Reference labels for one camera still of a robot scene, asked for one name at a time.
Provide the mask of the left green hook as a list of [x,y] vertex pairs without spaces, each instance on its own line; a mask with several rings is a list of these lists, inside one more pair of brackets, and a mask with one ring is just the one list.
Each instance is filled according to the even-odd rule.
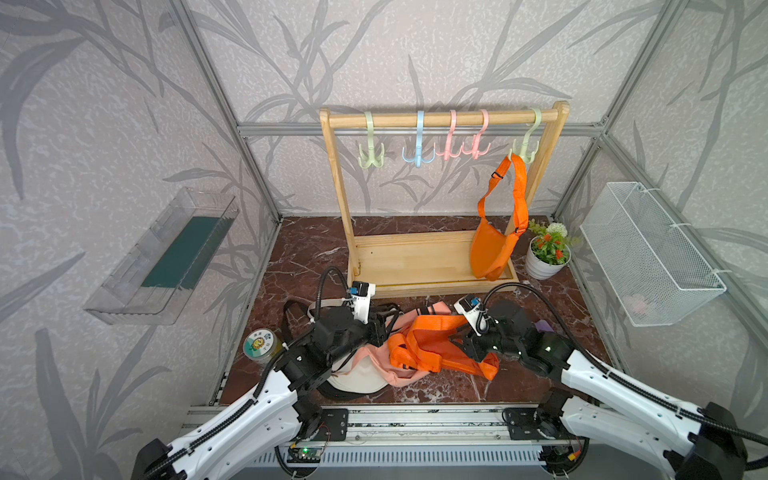
[[375,126],[373,114],[370,111],[364,112],[366,122],[366,147],[358,146],[359,166],[366,170],[371,167],[382,168],[386,157],[386,149],[383,144],[376,147]]

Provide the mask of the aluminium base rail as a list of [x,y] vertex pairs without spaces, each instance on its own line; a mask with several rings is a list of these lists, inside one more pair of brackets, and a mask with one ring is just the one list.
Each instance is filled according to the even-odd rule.
[[532,405],[357,405],[327,409],[309,440],[264,452],[246,468],[278,465],[289,477],[318,467],[540,467],[565,477],[597,440],[541,434]]

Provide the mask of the pink hook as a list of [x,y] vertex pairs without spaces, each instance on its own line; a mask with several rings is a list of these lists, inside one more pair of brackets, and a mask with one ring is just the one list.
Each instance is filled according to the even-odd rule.
[[454,152],[453,151],[453,139],[456,132],[456,128],[458,125],[458,113],[456,110],[450,111],[450,125],[448,129],[448,133],[445,137],[444,147],[442,151],[439,151],[438,149],[435,149],[435,153],[438,157],[440,157],[443,161],[449,161],[454,158],[459,158],[462,155],[462,147],[459,147],[459,149]]
[[478,133],[475,134],[472,138],[471,148],[466,149],[464,146],[462,146],[460,149],[460,152],[463,155],[467,155],[472,160],[477,160],[479,157],[486,155],[490,150],[490,147],[487,147],[485,150],[480,149],[480,143],[481,143],[483,134],[486,132],[486,130],[490,125],[489,112],[485,109],[481,109],[480,112],[482,114],[483,123]]

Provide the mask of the pink sling bag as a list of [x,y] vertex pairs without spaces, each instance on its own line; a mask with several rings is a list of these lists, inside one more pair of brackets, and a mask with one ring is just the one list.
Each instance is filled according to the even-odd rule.
[[[432,305],[399,313],[394,307],[383,311],[385,326],[393,325],[392,333],[399,333],[409,327],[419,314],[450,314],[450,307],[443,301]],[[386,344],[374,346],[366,344],[360,347],[354,356],[345,363],[337,361],[333,373],[327,382],[335,389],[368,395],[387,386],[401,388],[413,384],[429,374],[428,371],[403,369],[392,366],[390,352]]]

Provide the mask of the cream white sling bag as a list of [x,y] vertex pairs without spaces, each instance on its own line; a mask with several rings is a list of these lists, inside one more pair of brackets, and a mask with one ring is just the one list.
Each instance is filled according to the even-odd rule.
[[399,318],[397,306],[375,307],[374,320],[384,326],[383,340],[366,344],[333,364],[330,377],[317,388],[320,395],[333,401],[352,401],[377,394],[395,383],[389,363],[387,339],[390,327]]

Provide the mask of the wooden hanging rack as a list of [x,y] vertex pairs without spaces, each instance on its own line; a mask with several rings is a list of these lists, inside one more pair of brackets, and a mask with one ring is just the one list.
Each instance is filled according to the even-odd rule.
[[[563,132],[570,114],[565,100],[557,101],[542,112],[538,127],[540,136],[538,153],[527,172],[526,202],[532,205],[536,192],[546,172],[552,153]],[[524,111],[488,111],[488,127],[523,125],[534,121],[532,109]],[[457,112],[459,127],[470,127],[475,134],[480,130],[483,118],[480,110]],[[372,113],[375,135],[380,131],[411,129],[416,134],[416,113]],[[383,298],[399,298],[419,295],[450,295],[478,293],[517,277],[511,257],[495,281],[477,279],[470,267],[470,248],[475,231],[447,231],[432,233],[407,233],[361,236],[355,233],[347,200],[337,132],[340,129],[364,129],[364,113],[334,114],[323,108],[319,112],[322,135],[331,167],[342,225],[349,251],[348,280],[376,285]],[[444,128],[448,133],[450,112],[425,112],[425,129]]]

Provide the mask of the dark orange sling bag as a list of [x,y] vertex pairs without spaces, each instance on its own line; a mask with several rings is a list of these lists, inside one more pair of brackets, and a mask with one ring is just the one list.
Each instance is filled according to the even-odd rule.
[[387,341],[389,361],[393,367],[439,373],[442,370],[458,371],[481,376],[491,381],[499,371],[499,358],[493,353],[481,357],[481,362],[471,359],[450,341],[460,327],[469,324],[458,315],[420,315]]

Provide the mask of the clear plastic wall shelf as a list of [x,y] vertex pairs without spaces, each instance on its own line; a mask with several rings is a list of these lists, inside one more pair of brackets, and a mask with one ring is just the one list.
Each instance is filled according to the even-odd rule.
[[83,310],[108,325],[174,324],[239,213],[233,194],[181,188]]

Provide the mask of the left pink hook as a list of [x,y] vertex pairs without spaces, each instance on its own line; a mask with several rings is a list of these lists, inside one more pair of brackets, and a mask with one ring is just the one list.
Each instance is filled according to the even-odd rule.
[[449,161],[454,158],[459,158],[462,155],[462,147],[459,147],[459,149],[454,152],[453,151],[453,139],[456,132],[456,128],[458,125],[458,113],[456,110],[450,111],[450,125],[448,129],[448,133],[445,137],[444,147],[442,151],[439,151],[438,149],[435,149],[435,153],[438,157],[440,157],[443,161]]

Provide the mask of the green hook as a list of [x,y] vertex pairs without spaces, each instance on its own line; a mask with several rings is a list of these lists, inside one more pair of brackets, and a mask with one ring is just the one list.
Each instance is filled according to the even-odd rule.
[[538,153],[539,144],[532,146],[531,138],[542,123],[543,119],[542,112],[538,108],[533,108],[532,112],[534,114],[534,121],[523,135],[521,146],[518,147],[517,141],[514,140],[512,147],[508,152],[509,158],[512,158],[513,156],[519,157],[525,165],[532,164],[535,160],[536,154]]
[[386,157],[386,149],[383,144],[376,147],[375,126],[373,114],[370,111],[364,112],[366,122],[366,147],[358,146],[359,166],[366,170],[371,167],[382,168]]

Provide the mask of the light orange sling bag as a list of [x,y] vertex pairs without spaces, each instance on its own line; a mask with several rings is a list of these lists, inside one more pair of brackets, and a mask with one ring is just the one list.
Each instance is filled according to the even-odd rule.
[[[513,230],[504,234],[493,227],[486,217],[485,202],[509,169],[514,167]],[[477,279],[498,280],[503,273],[520,237],[527,231],[529,211],[525,198],[527,172],[525,163],[517,154],[507,155],[492,173],[485,195],[478,201],[480,223],[474,232],[470,248],[470,267]]]

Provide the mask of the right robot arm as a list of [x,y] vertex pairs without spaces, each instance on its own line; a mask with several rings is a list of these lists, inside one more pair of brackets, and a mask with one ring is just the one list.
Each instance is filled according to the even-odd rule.
[[544,436],[568,433],[607,443],[674,479],[743,478],[747,449],[727,409],[715,403],[699,409],[637,383],[549,327],[536,326],[511,301],[485,308],[468,295],[454,307],[469,325],[459,346],[470,358],[514,357],[558,382],[534,416]]

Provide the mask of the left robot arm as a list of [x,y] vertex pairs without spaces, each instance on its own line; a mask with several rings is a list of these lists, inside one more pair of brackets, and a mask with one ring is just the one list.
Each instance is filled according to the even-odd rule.
[[259,383],[196,430],[169,443],[155,439],[137,454],[134,479],[230,479],[264,452],[314,435],[322,410],[309,399],[336,362],[386,342],[399,312],[376,307],[366,321],[349,305],[333,306],[290,342]]

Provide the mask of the potted flower plant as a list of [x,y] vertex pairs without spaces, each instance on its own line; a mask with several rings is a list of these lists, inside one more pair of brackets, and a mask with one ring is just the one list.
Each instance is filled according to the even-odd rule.
[[530,219],[528,230],[534,237],[526,255],[526,271],[536,280],[549,279],[570,262],[572,238],[559,222],[547,224]]

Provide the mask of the purple pink brush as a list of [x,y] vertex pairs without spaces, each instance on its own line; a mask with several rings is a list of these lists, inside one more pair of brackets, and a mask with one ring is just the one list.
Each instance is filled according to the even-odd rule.
[[534,326],[536,330],[540,333],[546,333],[551,332],[554,333],[555,330],[552,328],[552,326],[546,321],[546,320],[539,320],[534,323]]

